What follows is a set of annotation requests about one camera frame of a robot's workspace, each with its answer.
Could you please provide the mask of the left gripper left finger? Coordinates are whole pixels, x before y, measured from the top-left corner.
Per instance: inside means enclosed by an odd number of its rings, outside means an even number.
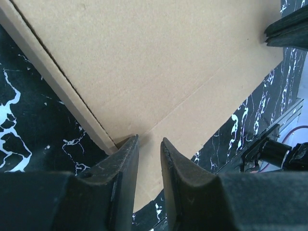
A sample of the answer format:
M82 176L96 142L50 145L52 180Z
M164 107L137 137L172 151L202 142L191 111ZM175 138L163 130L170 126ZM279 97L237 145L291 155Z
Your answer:
M0 176L3 231L129 231L139 137L88 170L14 172Z

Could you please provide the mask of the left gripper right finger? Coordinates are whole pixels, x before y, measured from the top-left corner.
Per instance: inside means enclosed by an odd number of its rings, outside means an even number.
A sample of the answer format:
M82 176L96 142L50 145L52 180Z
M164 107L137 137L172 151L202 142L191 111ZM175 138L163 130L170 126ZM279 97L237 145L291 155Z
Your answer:
M305 171L212 174L167 138L161 168L171 231L305 231Z

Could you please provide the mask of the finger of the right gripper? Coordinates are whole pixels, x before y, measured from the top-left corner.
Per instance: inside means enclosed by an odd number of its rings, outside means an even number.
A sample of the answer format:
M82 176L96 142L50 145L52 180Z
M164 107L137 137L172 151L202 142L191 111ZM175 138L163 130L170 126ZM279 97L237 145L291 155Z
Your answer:
M265 30L269 47L308 49L308 7L305 5L295 12L272 23Z

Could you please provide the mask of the cardboard box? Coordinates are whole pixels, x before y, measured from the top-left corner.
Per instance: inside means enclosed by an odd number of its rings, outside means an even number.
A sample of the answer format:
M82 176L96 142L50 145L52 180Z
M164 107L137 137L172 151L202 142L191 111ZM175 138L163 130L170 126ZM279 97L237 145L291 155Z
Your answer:
M105 152L137 134L134 210L163 138L192 157L283 59L278 0L3 0L0 23Z

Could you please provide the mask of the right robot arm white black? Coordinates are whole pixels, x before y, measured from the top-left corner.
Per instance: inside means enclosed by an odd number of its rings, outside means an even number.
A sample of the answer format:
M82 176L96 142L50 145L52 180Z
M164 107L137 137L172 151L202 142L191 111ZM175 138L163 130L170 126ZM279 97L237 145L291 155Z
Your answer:
M305 5L295 12L272 23L265 30L265 43L268 47L295 48L308 50L308 6ZM274 132L281 126L273 128L257 136L256 141L246 148L239 165L241 172L260 170L259 161L265 161L286 170L308 169L308 144L297 144L294 148L278 142Z

